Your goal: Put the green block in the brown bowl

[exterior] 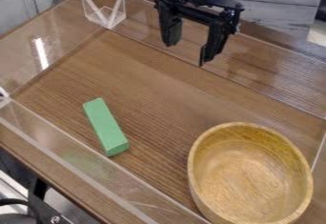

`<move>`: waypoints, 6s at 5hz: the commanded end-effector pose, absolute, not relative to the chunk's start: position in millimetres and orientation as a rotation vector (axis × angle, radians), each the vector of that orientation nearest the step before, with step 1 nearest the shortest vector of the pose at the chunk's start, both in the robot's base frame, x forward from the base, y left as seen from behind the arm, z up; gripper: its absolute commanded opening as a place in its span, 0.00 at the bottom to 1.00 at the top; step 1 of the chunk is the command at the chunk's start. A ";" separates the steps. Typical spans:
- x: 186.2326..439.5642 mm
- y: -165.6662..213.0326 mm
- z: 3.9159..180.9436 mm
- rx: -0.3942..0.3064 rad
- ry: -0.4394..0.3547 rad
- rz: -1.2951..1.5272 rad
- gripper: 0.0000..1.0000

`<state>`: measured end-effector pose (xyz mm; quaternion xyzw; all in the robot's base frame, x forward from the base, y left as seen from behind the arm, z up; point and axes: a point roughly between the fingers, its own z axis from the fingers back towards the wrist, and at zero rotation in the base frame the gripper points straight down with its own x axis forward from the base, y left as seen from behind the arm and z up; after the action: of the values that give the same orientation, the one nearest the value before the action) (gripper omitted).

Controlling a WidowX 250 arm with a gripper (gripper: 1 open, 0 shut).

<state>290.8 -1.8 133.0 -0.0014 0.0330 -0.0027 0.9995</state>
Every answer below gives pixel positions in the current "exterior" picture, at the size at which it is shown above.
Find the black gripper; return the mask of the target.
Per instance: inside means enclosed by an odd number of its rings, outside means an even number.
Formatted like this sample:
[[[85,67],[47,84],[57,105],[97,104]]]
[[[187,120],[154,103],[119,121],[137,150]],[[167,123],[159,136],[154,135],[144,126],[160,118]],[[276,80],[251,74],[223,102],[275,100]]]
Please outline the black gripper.
[[[231,32],[236,33],[239,27],[240,12],[244,11],[243,5],[235,0],[176,0],[178,3],[186,5],[190,4],[195,8],[198,7],[218,7],[223,11],[231,13]],[[167,47],[174,46],[182,35],[182,18],[178,16],[174,7],[160,2],[158,6],[159,12],[159,25],[162,41]],[[208,34],[206,44],[202,46],[200,62],[202,67],[206,62],[210,62],[214,57],[222,52],[228,36],[231,34],[230,27],[226,23],[214,21],[208,26]]]

